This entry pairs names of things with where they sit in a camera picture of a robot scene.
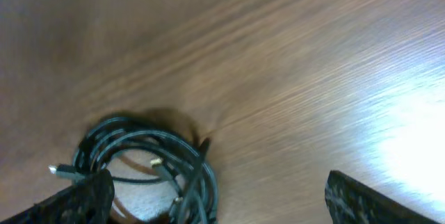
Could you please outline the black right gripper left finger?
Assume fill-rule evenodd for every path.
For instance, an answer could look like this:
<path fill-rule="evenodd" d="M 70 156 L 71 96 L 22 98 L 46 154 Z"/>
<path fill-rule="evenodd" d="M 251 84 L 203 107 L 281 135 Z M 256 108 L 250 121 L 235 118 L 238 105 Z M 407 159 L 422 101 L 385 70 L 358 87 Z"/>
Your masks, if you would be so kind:
<path fill-rule="evenodd" d="M 114 195 L 110 172 L 101 170 L 1 224 L 107 224 Z"/>

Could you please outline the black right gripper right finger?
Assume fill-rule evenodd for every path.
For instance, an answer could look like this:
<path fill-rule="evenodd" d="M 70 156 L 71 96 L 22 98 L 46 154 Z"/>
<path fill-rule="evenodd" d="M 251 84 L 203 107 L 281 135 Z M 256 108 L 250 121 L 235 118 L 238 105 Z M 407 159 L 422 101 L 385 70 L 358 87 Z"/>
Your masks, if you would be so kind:
<path fill-rule="evenodd" d="M 325 203 L 333 224 L 438 224 L 339 170 L 330 171 Z"/>

